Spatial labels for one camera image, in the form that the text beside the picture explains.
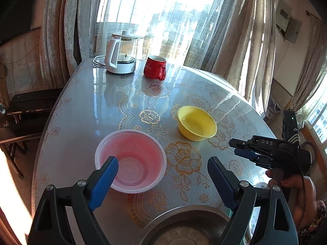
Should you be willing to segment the person right hand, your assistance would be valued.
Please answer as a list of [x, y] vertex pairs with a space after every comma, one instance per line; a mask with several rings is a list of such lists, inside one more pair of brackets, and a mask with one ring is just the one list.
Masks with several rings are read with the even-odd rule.
[[317, 216], [316, 189], [311, 178], [296, 174], [278, 183], [273, 179], [271, 170], [267, 170], [265, 174], [270, 178], [268, 187], [279, 184], [286, 188], [297, 189], [293, 220], [298, 230], [309, 226]]

